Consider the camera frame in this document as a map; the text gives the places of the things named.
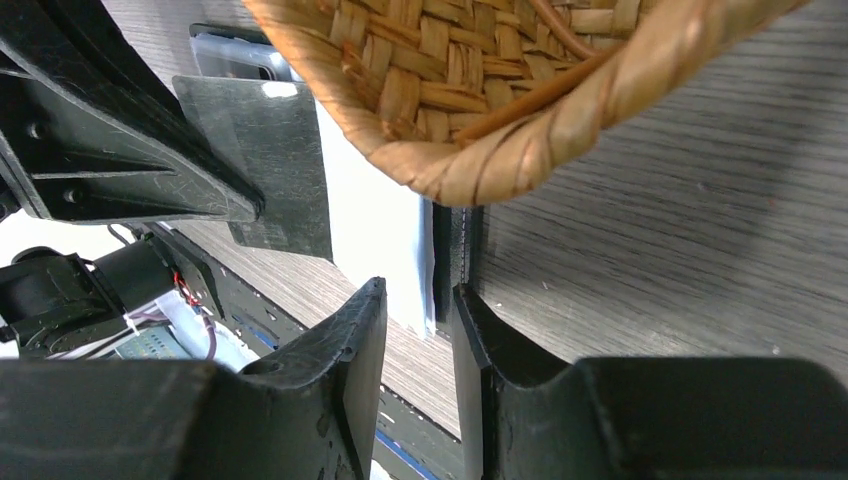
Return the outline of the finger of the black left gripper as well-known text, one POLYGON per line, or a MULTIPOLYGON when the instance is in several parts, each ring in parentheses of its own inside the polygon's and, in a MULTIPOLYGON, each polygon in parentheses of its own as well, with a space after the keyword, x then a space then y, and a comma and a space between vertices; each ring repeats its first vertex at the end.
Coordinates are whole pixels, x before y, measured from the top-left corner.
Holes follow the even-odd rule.
POLYGON ((3 215, 252 222, 261 209, 102 3, 2 3, 3 215))

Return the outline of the woven wicker tray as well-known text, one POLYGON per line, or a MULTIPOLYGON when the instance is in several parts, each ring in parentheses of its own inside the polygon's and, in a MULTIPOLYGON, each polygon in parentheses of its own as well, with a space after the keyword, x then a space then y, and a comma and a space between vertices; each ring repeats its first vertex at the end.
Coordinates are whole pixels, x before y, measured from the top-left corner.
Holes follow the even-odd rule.
POLYGON ((796 1, 250 1, 344 137, 445 206, 513 199, 796 1))

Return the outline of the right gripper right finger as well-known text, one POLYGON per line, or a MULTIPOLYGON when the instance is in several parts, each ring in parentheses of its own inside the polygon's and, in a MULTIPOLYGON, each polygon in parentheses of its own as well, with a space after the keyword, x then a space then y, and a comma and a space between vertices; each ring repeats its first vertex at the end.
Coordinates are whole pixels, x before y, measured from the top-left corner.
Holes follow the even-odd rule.
POLYGON ((843 479, 847 391, 793 358, 567 363, 454 290, 469 479, 843 479))

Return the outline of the perforated metal box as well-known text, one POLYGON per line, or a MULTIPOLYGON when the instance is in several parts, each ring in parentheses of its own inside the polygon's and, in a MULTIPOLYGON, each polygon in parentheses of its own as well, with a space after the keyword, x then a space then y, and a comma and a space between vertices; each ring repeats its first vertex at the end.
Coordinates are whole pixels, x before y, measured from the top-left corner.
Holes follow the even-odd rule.
POLYGON ((114 354, 121 359, 191 360, 192 356, 176 340, 169 327, 155 327, 123 343, 114 354))

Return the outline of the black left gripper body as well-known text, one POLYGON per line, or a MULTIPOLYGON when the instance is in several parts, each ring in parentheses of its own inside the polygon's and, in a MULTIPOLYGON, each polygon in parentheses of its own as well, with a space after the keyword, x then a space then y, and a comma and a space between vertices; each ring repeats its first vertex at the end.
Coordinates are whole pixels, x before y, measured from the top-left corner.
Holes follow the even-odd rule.
POLYGON ((24 250, 1 268, 1 353, 64 353, 114 328, 161 322, 131 314, 172 291, 178 278, 172 255, 150 235, 96 260, 24 250))

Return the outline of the black leather card holder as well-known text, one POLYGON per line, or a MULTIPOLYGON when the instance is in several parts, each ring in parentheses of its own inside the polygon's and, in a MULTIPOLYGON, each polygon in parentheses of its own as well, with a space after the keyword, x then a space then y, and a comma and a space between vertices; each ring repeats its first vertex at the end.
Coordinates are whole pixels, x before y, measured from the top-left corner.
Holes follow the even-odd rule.
MULTIPOLYGON (((261 33, 194 23, 188 40, 196 77, 306 86, 261 33)), ((384 277, 389 315, 420 338, 433 336, 448 323, 452 288, 478 281, 482 209, 440 206, 390 180, 345 139, 313 99, 328 189, 329 261, 355 284, 384 277)))

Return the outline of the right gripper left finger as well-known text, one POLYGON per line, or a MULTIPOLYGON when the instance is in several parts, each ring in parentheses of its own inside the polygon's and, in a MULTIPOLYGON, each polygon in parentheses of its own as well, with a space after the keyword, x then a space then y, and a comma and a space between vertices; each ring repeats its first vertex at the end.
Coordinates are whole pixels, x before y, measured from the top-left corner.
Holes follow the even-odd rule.
POLYGON ((209 361, 5 360, 5 479, 193 479, 209 361))

